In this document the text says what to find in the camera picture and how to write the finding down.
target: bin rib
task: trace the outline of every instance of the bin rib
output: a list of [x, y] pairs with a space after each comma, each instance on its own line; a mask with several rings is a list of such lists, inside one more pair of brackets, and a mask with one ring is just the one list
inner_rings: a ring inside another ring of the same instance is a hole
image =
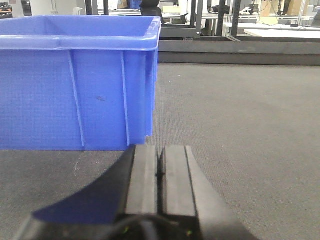
[[75, 69], [74, 69], [74, 65], [73, 65], [73, 61], [72, 61], [72, 57], [71, 57], [71, 50], [68, 50], [67, 54], [68, 54], [69, 68], [70, 68], [70, 73], [71, 73], [75, 106], [76, 106], [76, 114], [77, 114], [78, 122], [79, 122], [81, 144], [82, 144], [83, 150], [85, 150], [86, 140], [85, 140], [83, 122], [82, 122], [81, 113], [80, 113], [79, 97], [78, 97], [78, 91], [77, 91], [76, 80], [75, 80]]
[[125, 117], [125, 132], [126, 132], [126, 144], [130, 145], [130, 133], [129, 133], [129, 119], [128, 119], [128, 105], [127, 105], [127, 86], [126, 86], [126, 69], [125, 69], [125, 53], [121, 52], [121, 69], [122, 69], [122, 86], [123, 86], [123, 103], [124, 103], [124, 117]]

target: gray carpet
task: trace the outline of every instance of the gray carpet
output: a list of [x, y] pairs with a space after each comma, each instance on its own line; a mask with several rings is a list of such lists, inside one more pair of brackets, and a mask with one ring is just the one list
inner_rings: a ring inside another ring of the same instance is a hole
[[[147, 143], [192, 146], [215, 189], [260, 239], [318, 240], [319, 79], [319, 67], [160, 64]], [[0, 151], [0, 239], [120, 154]]]

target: desk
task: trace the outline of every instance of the desk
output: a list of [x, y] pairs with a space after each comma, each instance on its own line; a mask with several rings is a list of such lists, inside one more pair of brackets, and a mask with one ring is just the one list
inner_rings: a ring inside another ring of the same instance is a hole
[[246, 29], [244, 32], [254, 37], [320, 39], [320, 31]]
[[[226, 37], [229, 29], [232, 27], [231, 22], [226, 22], [223, 24], [222, 36]], [[320, 28], [317, 27], [306, 27], [306, 26], [297, 26], [292, 27], [289, 25], [266, 25], [261, 23], [239, 23], [238, 29], [257, 29], [257, 30], [287, 30], [287, 31], [316, 31], [319, 32]]]
[[[233, 19], [233, 15], [231, 14], [228, 14], [228, 23], [232, 23], [232, 19]], [[257, 19], [259, 20], [259, 15], [258, 14], [253, 14], [253, 15], [250, 15], [250, 14], [241, 14], [239, 16], [239, 19]], [[270, 14], [268, 17], [265, 17], [265, 18], [275, 18], [277, 19], [278, 21], [295, 21], [296, 23], [298, 22], [299, 20], [299, 16], [278, 16], [278, 15], [275, 15], [275, 14]], [[312, 21], [314, 19], [313, 16], [302, 16], [301, 17], [302, 20], [304, 21]]]
[[[99, 9], [99, 15], [103, 15], [104, 11]], [[109, 10], [110, 16], [141, 16], [141, 12], [138, 9], [119, 9], [119, 10]], [[180, 19], [180, 13], [162, 13], [163, 18], [165, 19]], [[217, 13], [203, 13], [202, 19], [204, 20], [217, 20]]]

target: plastic bin rim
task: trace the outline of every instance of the plastic bin rim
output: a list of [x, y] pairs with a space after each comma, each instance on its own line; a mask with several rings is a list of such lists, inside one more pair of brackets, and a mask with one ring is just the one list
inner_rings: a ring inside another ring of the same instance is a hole
[[[27, 18], [59, 18], [59, 16], [30, 16]], [[87, 18], [87, 15], [68, 16]], [[90, 16], [90, 18], [123, 18], [123, 16]], [[130, 16], [150, 18], [152, 22], [143, 36], [69, 36], [69, 35], [0, 35], [0, 50], [121, 50], [154, 51], [158, 49], [161, 20], [153, 16]]]

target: chair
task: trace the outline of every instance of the chair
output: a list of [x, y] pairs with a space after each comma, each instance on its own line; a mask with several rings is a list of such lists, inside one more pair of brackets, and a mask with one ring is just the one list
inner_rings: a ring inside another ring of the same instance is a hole
[[165, 20], [162, 16], [160, 7], [158, 7], [160, 0], [142, 0], [140, 4], [140, 11], [142, 16], [156, 16], [161, 18], [161, 23], [164, 24]]
[[80, 15], [82, 9], [83, 8], [81, 7], [75, 7], [72, 11], [72, 15]]

